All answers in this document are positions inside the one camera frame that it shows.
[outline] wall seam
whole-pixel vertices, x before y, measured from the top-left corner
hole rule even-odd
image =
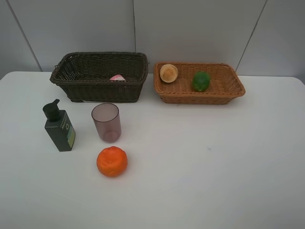
[[[266,0],[265,3],[264,3],[264,6],[263,6],[263,8],[262,8],[262,10],[261,10],[261,13],[260,13],[259,16],[258,16],[258,19],[257,19],[257,21],[256,21],[256,24],[255,24],[255,26],[254,26],[254,28],[253,28],[253,30],[252,30],[252,33],[251,33],[251,35],[250,35],[250,37],[249,37],[249,40],[248,40],[248,42],[247,42],[247,44],[246,44],[246,47],[244,48],[243,54],[242,54],[242,56],[241,56],[241,58],[240,58],[240,60],[239,60],[239,62],[238,62],[238,65],[237,65],[235,71],[237,71],[240,62],[242,61],[242,58],[243,58],[243,56],[244,56],[244,53],[246,52],[246,49],[247,49],[247,47],[248,47],[248,45],[249,45],[249,43],[250,43],[250,40],[251,40],[251,38],[252,38],[252,36],[253,36],[253,34],[254,34],[254,31],[255,31],[255,29],[256,29],[256,27],[257,27],[258,21],[260,20],[260,18],[261,18],[261,16],[262,16],[262,13],[263,13],[263,11],[264,11],[264,8],[265,8],[267,2],[268,2],[268,0]]]
[[[37,59],[37,57],[36,57],[36,55],[35,55],[35,53],[34,53],[32,47],[31,47],[31,45],[30,45],[30,42],[29,42],[28,38],[26,37],[26,35],[25,35],[25,33],[24,33],[24,31],[23,31],[23,29],[22,29],[22,27],[21,27],[21,25],[20,25],[20,23],[19,23],[19,21],[18,21],[18,18],[17,18],[17,16],[16,16],[16,14],[15,14],[15,12],[14,12],[12,6],[11,6],[10,3],[9,3],[9,0],[5,0],[5,1],[6,1],[6,4],[8,5],[8,7],[9,7],[10,12],[12,13],[12,15],[13,15],[13,17],[14,17],[14,19],[15,19],[17,25],[18,25],[18,27],[19,27],[20,32],[21,32],[22,35],[23,35],[23,38],[24,38],[25,42],[27,43],[27,45],[28,45],[28,47],[29,47],[29,49],[30,49],[30,52],[32,53],[32,55],[33,55],[33,57],[34,57],[34,59],[35,59],[36,64],[38,65],[38,68],[39,68],[40,71],[42,72],[42,68],[41,68],[41,66],[40,66],[40,64],[39,64],[39,62],[38,62],[38,59]]]
[[[134,18],[134,0],[132,0],[132,10],[133,10],[133,33],[134,33],[134,51],[137,52],[137,42],[135,41],[135,18]]]

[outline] dark brown wicker basket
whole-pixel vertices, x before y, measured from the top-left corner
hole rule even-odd
[[[145,54],[73,52],[55,67],[50,81],[72,102],[137,102],[148,73]],[[117,74],[126,81],[110,81]]]

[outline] light brown wicker basket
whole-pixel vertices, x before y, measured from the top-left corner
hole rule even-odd
[[[168,63],[178,69],[178,78],[173,83],[160,79],[160,69]],[[193,77],[199,71],[207,72],[211,78],[205,92],[192,89]],[[227,104],[245,94],[236,72],[225,63],[158,62],[154,66],[153,77],[156,92],[169,104]]]

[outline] orange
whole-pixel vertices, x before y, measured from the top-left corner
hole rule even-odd
[[[96,165],[103,175],[116,177],[125,171],[127,167],[127,155],[120,148],[111,146],[100,152],[96,159]]]

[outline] basket rim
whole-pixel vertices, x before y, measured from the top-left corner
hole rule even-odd
[[[191,64],[191,65],[214,65],[214,66],[225,66],[229,68],[229,70],[233,73],[233,77],[237,80],[237,83],[241,87],[240,92],[236,93],[230,93],[230,92],[223,92],[223,93],[214,93],[214,92],[167,92],[164,91],[160,88],[160,83],[161,79],[159,76],[158,72],[158,66],[161,64]],[[203,98],[203,97],[211,97],[211,98],[237,98],[241,97],[245,94],[245,88],[242,84],[242,82],[239,80],[236,72],[234,69],[226,64],[226,63],[213,63],[213,62],[157,62],[154,65],[154,71],[153,71],[153,82],[154,82],[154,88],[155,91],[160,95],[160,96],[166,96],[166,97],[177,97],[177,96],[183,96],[183,97],[198,97],[198,98]]]
[[[110,81],[110,80],[60,80],[56,79],[56,75],[59,70],[64,66],[65,61],[74,55],[130,55],[130,56],[140,56],[144,60],[144,73],[141,77],[136,81]],[[148,60],[147,56],[141,52],[71,52],[66,54],[62,60],[55,65],[55,69],[53,70],[50,81],[56,85],[134,85],[138,86],[145,82],[148,74]]]

